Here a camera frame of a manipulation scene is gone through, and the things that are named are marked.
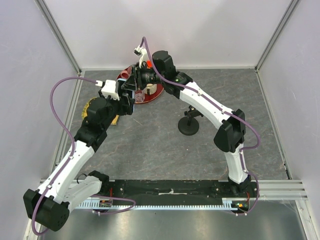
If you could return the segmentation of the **smartphone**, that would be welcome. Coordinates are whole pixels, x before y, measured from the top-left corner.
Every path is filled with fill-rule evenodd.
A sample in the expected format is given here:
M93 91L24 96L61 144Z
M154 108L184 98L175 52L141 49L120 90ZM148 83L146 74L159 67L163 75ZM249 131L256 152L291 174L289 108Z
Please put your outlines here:
M119 100L122 98L122 93L123 92L132 92L132 99L135 99L135 95L134 95L134 91L130 91L130 90L124 90L122 89L122 84L125 82L125 79L119 78L117 80L118 82L118 95L119 95Z

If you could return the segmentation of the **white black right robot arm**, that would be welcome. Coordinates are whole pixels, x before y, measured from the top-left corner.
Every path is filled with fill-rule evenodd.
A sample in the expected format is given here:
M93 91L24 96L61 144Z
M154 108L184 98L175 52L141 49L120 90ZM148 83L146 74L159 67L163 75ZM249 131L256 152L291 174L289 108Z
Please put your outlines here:
M235 197L242 196L251 181L243 156L246 133L244 112L240 109L234 111L205 93L190 76L176 69L167 51L160 50L149 55L144 47L139 46L133 52L139 56L139 61L131 66L124 89L137 91L147 85L161 84L168 94L206 117L217 129L214 144L225 154L229 191Z

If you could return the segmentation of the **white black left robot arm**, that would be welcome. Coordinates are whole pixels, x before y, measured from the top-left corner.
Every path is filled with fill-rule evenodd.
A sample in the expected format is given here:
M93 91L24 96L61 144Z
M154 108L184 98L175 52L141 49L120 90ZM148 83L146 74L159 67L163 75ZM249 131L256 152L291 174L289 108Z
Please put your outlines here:
M100 95L89 101L86 117L71 138L71 147L63 160L37 190L28 189L23 195L27 216L33 224L41 224L56 232L84 200L110 193L109 176L97 170L90 172L82 183L74 187L70 185L107 138L107 129L114 118L131 115L134 104L134 94L128 92L120 94L118 99Z

